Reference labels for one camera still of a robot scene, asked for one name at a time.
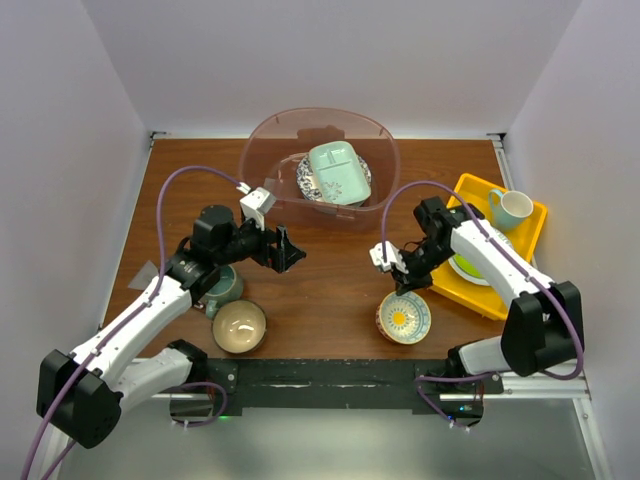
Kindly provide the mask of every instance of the plastic tub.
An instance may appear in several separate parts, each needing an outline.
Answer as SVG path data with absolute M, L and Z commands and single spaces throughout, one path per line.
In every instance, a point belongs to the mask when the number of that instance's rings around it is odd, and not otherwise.
M 371 196 L 361 206 L 314 202 L 298 188 L 300 160 L 313 147 L 336 140 L 351 143 L 371 170 Z M 278 198 L 267 215 L 272 222 L 364 231 L 378 226 L 398 188 L 400 153 L 391 133 L 367 117 L 333 108 L 297 108 L 269 117 L 254 130 L 240 157 L 239 176 Z

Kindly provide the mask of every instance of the wall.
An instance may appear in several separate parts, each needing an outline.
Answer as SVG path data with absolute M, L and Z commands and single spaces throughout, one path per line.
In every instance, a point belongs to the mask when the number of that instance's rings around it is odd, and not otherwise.
M 516 184 L 550 207 L 539 263 L 582 291 L 593 404 L 620 479 L 640 471 L 638 18 L 638 2 L 584 0 L 506 137 Z
M 511 125 L 579 0 L 83 0 L 145 125 L 246 135 L 334 106 L 396 135 Z
M 41 359 L 104 314 L 146 133 L 76 0 L 2 2 L 0 65 L 0 465 L 18 478 Z

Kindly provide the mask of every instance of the light blue mug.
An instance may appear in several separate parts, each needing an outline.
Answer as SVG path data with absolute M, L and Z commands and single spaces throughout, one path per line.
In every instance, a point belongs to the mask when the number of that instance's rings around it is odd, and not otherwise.
M 533 201 L 515 190 L 503 193 L 494 188 L 489 192 L 489 206 L 493 213 L 491 223 L 501 232 L 513 230 L 533 213 Z
M 213 319 L 220 307 L 235 302 L 242 296 L 244 281 L 235 268 L 225 265 L 220 269 L 220 280 L 202 296 L 201 302 L 206 306 L 205 315 Z

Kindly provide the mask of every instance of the wooden table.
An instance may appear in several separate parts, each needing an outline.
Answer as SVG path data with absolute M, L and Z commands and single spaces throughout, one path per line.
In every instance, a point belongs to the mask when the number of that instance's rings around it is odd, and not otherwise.
M 139 291 L 127 287 L 147 260 L 159 263 L 155 230 L 155 204 L 164 180 L 185 165 L 210 165 L 237 175 L 244 140 L 158 140 L 153 148 L 129 237 L 107 311 L 108 323 L 128 306 Z M 490 141 L 400 140 L 400 185 L 431 179 L 454 187 L 458 177 L 470 172 L 502 185 Z M 402 245 L 419 240 L 412 211 L 421 198 L 441 195 L 437 189 L 416 188 L 399 197 L 389 218 L 389 240 Z M 240 193 L 213 175 L 188 173 L 176 179 L 164 206 L 166 249 L 173 253 L 189 235 L 202 207 L 223 204 L 239 212 Z M 292 242 L 307 258 L 291 271 L 278 275 L 251 260 L 234 265 L 245 280 L 244 297 L 267 313 L 268 332 L 258 358 L 444 358 L 447 350 L 472 340 L 499 335 L 503 323 L 494 322 L 434 292 L 420 290 L 432 313 L 431 330 L 413 346 L 385 340 L 374 323 L 382 298 L 393 290 L 390 275 L 371 265 L 369 249 L 380 232 L 365 234 L 326 232 L 287 225 Z M 167 326 L 141 354 L 150 357 L 167 343 L 183 338 L 210 356 L 226 356 L 211 334 L 211 321 L 195 309 Z

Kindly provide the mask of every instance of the yellow tray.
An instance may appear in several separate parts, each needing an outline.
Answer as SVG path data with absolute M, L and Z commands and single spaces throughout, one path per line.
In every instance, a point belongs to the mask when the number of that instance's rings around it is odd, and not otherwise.
M 463 174 L 458 180 L 455 191 L 467 202 L 472 203 L 491 222 L 491 208 L 489 207 L 489 190 L 498 188 L 503 192 L 506 190 L 491 182 L 481 178 Z M 455 198 L 451 197 L 447 207 L 451 208 L 459 205 Z M 533 202 L 533 213 L 518 227 L 506 233 L 506 236 L 513 243 L 513 248 L 527 262 L 531 262 L 533 251 L 536 248 L 538 237 L 542 231 L 544 220 L 547 217 L 547 207 L 539 202 Z M 449 262 L 443 263 L 432 273 L 432 290 L 454 300 L 465 307 L 470 308 L 492 320 L 506 320 L 507 307 L 502 302 L 498 294 L 491 287 L 474 285 L 458 275 Z

